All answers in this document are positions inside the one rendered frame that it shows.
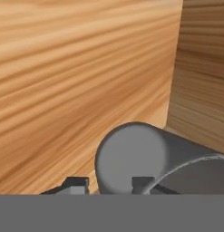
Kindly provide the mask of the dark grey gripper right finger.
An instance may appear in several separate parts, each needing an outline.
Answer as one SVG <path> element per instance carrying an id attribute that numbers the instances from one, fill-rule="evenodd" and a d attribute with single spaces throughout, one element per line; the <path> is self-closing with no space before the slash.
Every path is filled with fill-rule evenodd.
<path id="1" fill-rule="evenodd" d="M 132 194 L 142 194 L 148 187 L 149 184 L 152 184 L 155 181 L 154 177 L 132 177 L 131 185 L 132 185 Z M 159 184 L 154 186 L 152 189 L 148 190 L 149 194 L 152 195 L 179 195 L 179 192 L 163 187 Z"/>

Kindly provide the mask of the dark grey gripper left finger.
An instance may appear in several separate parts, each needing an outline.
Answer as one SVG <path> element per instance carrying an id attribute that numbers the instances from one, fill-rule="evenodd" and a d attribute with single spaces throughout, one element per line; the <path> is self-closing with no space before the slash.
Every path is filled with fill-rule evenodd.
<path id="1" fill-rule="evenodd" d="M 89 179 L 87 177 L 67 177 L 60 186 L 48 189 L 45 195 L 88 195 Z"/>

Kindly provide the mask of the grey glass cup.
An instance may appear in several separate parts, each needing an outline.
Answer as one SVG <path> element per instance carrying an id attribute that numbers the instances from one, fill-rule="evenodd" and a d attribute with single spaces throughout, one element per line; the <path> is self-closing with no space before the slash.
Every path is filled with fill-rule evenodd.
<path id="1" fill-rule="evenodd" d="M 132 194 L 132 177 L 154 177 L 179 195 L 224 194 L 224 154 L 143 122 L 111 130 L 95 155 L 102 194 Z"/>

